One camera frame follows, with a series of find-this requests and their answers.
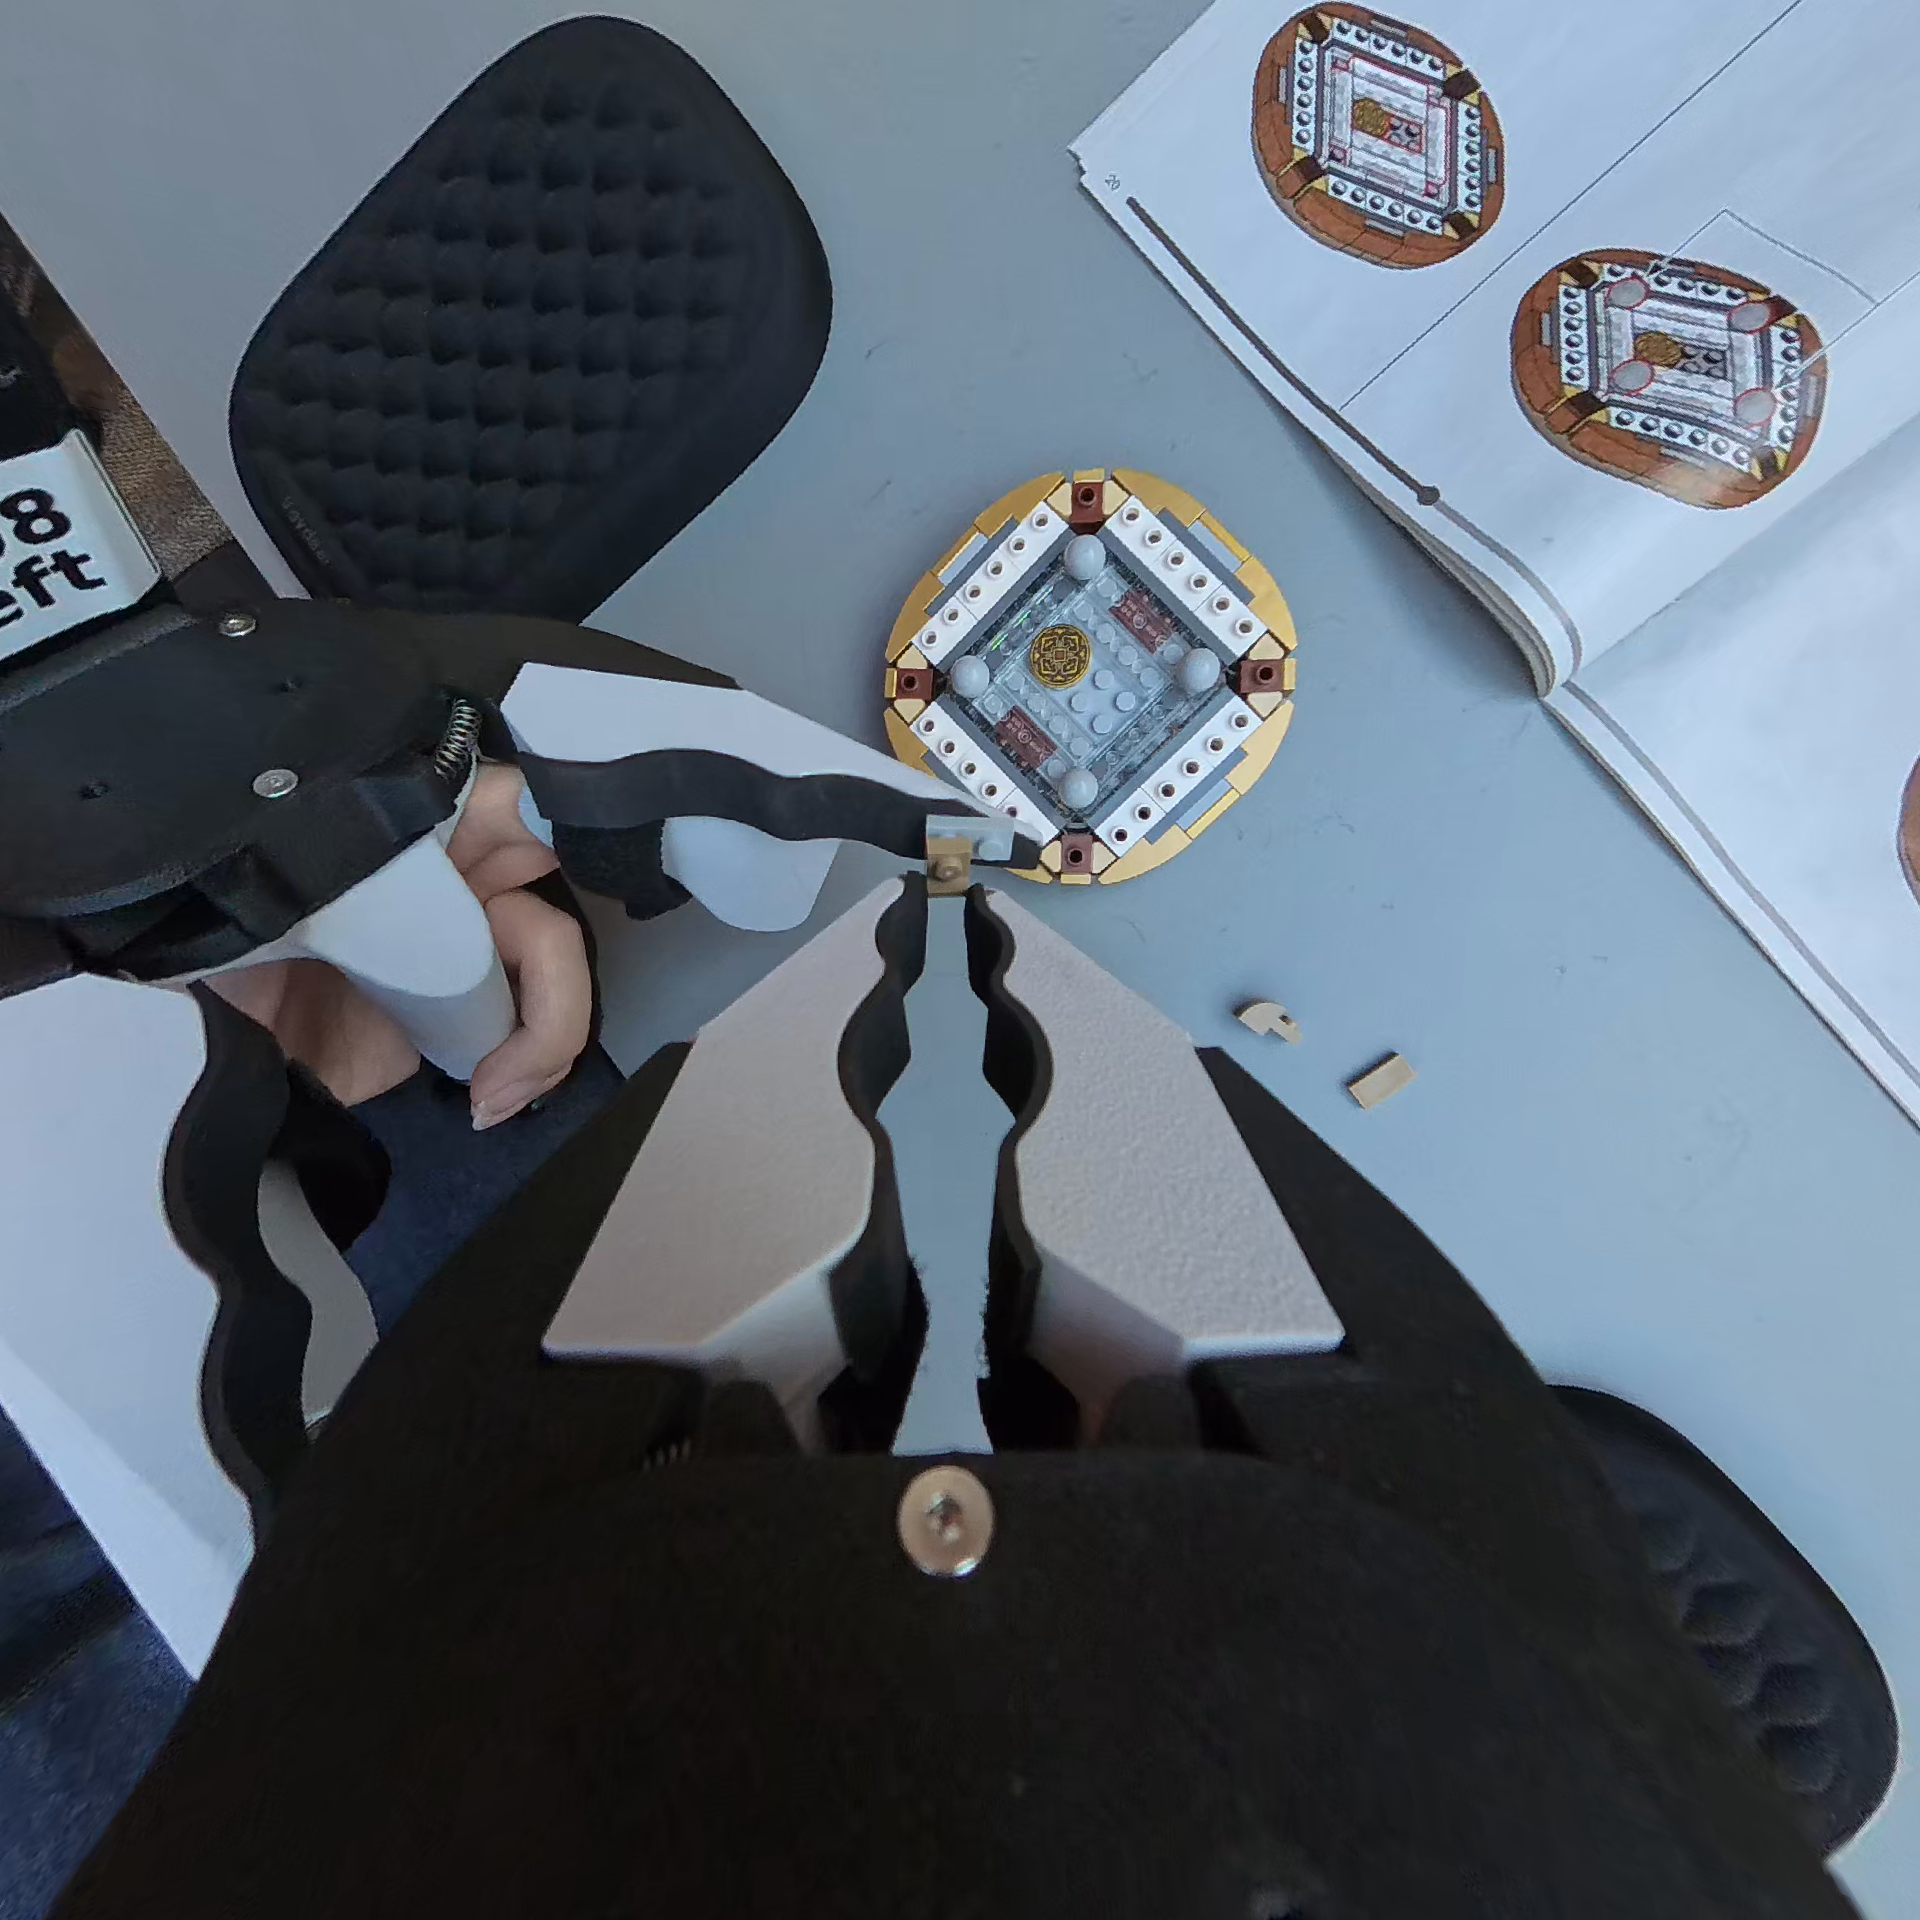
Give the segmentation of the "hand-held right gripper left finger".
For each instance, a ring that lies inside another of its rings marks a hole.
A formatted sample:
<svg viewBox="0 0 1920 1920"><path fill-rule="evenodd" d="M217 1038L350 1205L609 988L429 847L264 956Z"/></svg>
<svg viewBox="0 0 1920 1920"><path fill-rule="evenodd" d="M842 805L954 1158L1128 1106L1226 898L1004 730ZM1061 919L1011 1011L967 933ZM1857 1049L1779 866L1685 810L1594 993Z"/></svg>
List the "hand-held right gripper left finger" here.
<svg viewBox="0 0 1920 1920"><path fill-rule="evenodd" d="M927 1302L878 1111L909 1062L922 876L698 1033L543 1338L767 1387L806 1448L892 1448Z"/></svg>

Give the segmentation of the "person's left hand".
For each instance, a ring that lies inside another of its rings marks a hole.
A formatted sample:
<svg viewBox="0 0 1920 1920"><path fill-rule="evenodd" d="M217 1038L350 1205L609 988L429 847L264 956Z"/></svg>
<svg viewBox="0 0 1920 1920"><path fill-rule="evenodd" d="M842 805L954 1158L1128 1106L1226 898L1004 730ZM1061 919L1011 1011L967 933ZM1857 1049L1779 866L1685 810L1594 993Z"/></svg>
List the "person's left hand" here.
<svg viewBox="0 0 1920 1920"><path fill-rule="evenodd" d="M516 1028L470 1079L472 1128L486 1133L567 1080L588 1046L595 983L580 925L534 885L559 856L526 828L512 765L481 765L448 859L482 904L512 983ZM271 1030L282 1053L348 1106L403 1087L420 1068L405 1030L343 973L289 958L213 979L210 988Z"/></svg>

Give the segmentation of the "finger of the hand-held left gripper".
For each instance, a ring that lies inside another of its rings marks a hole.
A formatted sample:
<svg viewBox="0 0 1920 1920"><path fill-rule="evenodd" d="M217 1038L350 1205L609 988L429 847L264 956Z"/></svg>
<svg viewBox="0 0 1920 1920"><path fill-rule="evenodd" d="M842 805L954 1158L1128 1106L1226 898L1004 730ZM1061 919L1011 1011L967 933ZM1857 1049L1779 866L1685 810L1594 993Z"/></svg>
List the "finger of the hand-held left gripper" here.
<svg viewBox="0 0 1920 1920"><path fill-rule="evenodd" d="M500 708L567 878L647 923L696 900L804 925L841 844L918 864L927 828L1033 868L1041 830L733 685L526 667Z"/></svg>
<svg viewBox="0 0 1920 1920"><path fill-rule="evenodd" d="M4 1412L189 1673L255 1554L202 1419L218 1293L162 1180L218 1005L84 974L6 1001L2 1046Z"/></svg>

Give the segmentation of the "black padded wrist rest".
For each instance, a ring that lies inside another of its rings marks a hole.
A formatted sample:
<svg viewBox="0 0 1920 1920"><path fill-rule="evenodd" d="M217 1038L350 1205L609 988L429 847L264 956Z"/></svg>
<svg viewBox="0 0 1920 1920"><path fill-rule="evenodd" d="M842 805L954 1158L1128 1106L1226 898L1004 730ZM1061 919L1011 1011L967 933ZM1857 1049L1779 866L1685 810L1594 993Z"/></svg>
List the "black padded wrist rest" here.
<svg viewBox="0 0 1920 1920"><path fill-rule="evenodd" d="M682 48L577 16L510 48L258 326L229 409L315 598L585 621L806 396L828 257Z"/></svg>
<svg viewBox="0 0 1920 1920"><path fill-rule="evenodd" d="M1559 1384L1634 1520L1681 1637L1832 1858L1900 1761L1889 1679L1838 1595L1704 1452L1645 1408Z"/></svg>

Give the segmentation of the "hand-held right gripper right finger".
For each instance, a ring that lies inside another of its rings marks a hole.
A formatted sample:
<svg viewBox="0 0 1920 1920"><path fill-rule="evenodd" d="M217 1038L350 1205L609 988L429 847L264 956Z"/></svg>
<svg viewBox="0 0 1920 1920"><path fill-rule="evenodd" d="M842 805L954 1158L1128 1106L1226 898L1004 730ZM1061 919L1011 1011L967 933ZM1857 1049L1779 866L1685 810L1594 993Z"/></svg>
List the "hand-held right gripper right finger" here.
<svg viewBox="0 0 1920 1920"><path fill-rule="evenodd" d="M1189 1034L1009 894L967 900L1013 1117L983 1321L995 1448L1098 1437L1133 1383L1329 1353L1343 1322Z"/></svg>

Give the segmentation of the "round gold white lego build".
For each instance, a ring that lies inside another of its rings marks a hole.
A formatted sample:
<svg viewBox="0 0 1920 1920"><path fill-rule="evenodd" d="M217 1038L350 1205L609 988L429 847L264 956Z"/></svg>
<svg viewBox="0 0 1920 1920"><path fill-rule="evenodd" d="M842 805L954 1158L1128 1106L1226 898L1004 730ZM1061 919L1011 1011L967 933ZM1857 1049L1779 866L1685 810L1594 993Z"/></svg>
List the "round gold white lego build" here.
<svg viewBox="0 0 1920 1920"><path fill-rule="evenodd" d="M1196 496L1139 468L1051 472L911 591L883 720L900 761L1034 843L1023 878L1112 887L1259 784L1296 651L1279 581Z"/></svg>

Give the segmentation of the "lego instruction booklet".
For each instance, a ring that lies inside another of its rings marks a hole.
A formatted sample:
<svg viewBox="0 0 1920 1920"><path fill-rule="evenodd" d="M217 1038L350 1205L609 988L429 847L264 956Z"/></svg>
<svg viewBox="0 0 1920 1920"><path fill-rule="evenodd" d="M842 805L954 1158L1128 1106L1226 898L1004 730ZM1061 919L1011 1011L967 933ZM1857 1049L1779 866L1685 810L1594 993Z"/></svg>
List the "lego instruction booklet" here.
<svg viewBox="0 0 1920 1920"><path fill-rule="evenodd" d="M1214 4L1073 141L1916 1115L1916 4Z"/></svg>

